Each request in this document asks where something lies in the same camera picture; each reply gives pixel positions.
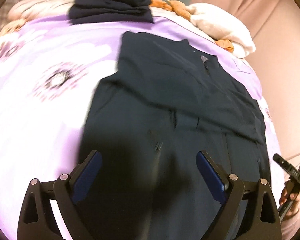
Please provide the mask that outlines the person's right hand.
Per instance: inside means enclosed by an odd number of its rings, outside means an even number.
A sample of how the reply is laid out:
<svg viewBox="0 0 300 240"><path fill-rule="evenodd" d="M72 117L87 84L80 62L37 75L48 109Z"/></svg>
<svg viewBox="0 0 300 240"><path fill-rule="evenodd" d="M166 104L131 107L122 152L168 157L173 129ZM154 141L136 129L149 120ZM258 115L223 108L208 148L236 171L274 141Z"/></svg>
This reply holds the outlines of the person's right hand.
<svg viewBox="0 0 300 240"><path fill-rule="evenodd" d="M279 200L280 207L287 206L285 210L279 212L282 220L294 217L299 211L299 203L300 186L292 180L286 181Z"/></svg>

